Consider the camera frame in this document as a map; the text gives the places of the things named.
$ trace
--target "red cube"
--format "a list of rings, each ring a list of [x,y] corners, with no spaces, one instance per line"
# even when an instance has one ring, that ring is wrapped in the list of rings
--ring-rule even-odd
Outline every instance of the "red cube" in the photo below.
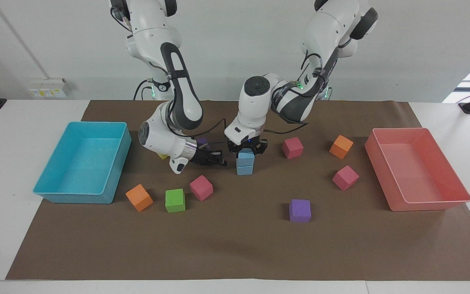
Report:
[[[300,143],[300,139],[295,137],[284,141],[284,144],[282,145],[282,151],[284,151],[287,159],[296,158],[302,155],[304,146],[302,146],[302,143]]]
[[[204,201],[204,199],[213,194],[213,185],[203,175],[191,182],[190,188],[192,188],[193,194],[199,201]]]
[[[333,182],[338,186],[338,188],[340,188],[340,190],[345,191],[347,188],[351,187],[358,178],[358,174],[349,165],[347,165],[336,173],[333,177]]]

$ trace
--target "blue bin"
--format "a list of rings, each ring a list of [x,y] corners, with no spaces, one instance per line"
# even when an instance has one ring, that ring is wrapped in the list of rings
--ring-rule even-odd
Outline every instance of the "blue bin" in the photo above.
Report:
[[[125,122],[69,123],[34,193],[53,203],[112,203],[131,143]]]

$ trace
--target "brown table surface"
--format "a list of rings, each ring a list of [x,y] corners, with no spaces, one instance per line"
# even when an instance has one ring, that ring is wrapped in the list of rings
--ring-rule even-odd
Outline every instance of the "brown table surface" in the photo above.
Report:
[[[168,160],[144,149],[137,129],[160,102],[92,101],[85,121],[125,121],[132,146],[110,205],[41,203],[7,279],[143,280],[259,278],[351,281],[470,281],[470,212],[391,212],[364,143],[372,128],[420,127],[409,104],[317,102],[310,125],[269,146],[254,174],[189,164],[175,175]],[[236,102],[203,102],[205,130],[237,113]],[[274,114],[269,129],[288,130]],[[354,141],[344,160],[328,152],[338,135]],[[298,136],[300,158],[282,141]],[[222,128],[208,135],[222,140]],[[226,152],[225,145],[215,145]],[[350,165],[358,182],[342,192],[331,181]],[[189,183],[205,175],[215,193],[204,202]],[[143,184],[155,203],[136,212],[125,192]],[[168,214],[164,191],[184,188],[186,212]],[[311,201],[309,223],[288,221],[291,199]]]

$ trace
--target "pink plastic tray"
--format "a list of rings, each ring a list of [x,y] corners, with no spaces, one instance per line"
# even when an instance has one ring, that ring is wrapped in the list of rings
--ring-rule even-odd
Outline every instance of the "pink plastic tray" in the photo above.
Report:
[[[373,129],[366,151],[394,212],[442,210],[470,201],[428,129]]]

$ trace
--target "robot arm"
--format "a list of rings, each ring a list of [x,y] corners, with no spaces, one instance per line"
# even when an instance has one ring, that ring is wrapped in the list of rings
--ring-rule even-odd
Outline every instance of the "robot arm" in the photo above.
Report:
[[[249,78],[239,98],[239,113],[225,130],[231,152],[252,148],[263,153],[259,136],[264,130],[269,102],[273,112],[288,123],[302,123],[317,95],[328,85],[338,58],[349,57],[357,41],[371,31],[378,14],[367,0],[316,0],[315,15],[306,26],[302,52],[306,54],[298,80],[283,80],[275,74]],[[261,83],[269,82],[265,87]]]
[[[157,107],[139,130],[139,141],[147,149],[170,156],[170,167],[180,174],[188,162],[226,165],[222,152],[200,149],[182,130],[197,128],[203,109],[192,86],[180,36],[166,23],[177,11],[175,0],[111,0],[113,16],[124,22],[132,35],[126,39],[131,56],[146,63],[153,75],[155,97],[169,100]]]

